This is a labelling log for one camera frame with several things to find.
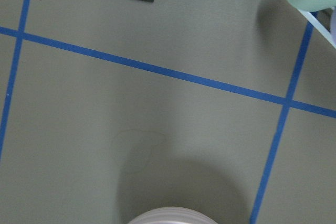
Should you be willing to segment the pink bowl with ice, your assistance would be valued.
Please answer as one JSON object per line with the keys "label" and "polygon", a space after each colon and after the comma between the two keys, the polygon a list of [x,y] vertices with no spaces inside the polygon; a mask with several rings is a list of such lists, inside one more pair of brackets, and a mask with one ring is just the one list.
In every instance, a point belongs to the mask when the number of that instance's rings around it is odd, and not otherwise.
{"label": "pink bowl with ice", "polygon": [[163,207],[147,211],[129,223],[217,224],[208,216],[183,207]]}

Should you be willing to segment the lilac cup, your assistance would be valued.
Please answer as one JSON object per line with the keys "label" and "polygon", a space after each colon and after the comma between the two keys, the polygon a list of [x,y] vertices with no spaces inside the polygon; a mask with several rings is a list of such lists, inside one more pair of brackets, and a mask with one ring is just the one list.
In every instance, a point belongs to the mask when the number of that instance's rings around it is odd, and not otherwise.
{"label": "lilac cup", "polygon": [[330,17],[330,34],[334,44],[336,44],[336,8],[332,10]]}

